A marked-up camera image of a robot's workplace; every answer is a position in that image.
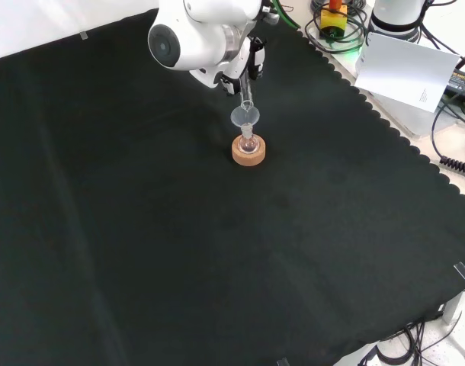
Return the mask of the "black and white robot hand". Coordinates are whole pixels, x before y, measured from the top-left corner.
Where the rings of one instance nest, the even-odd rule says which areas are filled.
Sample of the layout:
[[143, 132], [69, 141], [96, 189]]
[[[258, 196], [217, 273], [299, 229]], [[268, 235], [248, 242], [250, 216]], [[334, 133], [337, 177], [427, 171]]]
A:
[[250, 80], [262, 77], [264, 61], [265, 42], [259, 37], [248, 36], [232, 61], [191, 70], [190, 74], [208, 88], [216, 88], [221, 84], [228, 95], [236, 95], [240, 93], [240, 79], [244, 74]]

